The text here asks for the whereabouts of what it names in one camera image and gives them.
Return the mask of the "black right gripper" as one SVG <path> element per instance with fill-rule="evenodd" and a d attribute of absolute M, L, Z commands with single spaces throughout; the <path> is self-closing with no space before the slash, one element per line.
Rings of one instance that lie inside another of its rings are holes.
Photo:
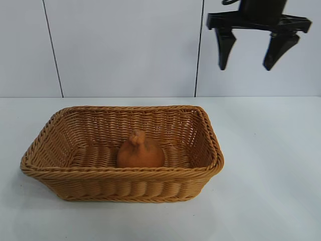
<path fill-rule="evenodd" d="M 271 31 L 270 42 L 263 60 L 263 66 L 270 71 L 276 62 L 293 46 L 300 37 L 296 33 L 310 29 L 312 21 L 305 17 L 284 15 L 286 1 L 252 0 L 241 1 L 239 9 L 231 12 L 209 13 L 206 26 L 216 29 L 218 44 L 218 65 L 225 70 L 230 52 L 236 42 L 232 29 L 254 29 Z"/>

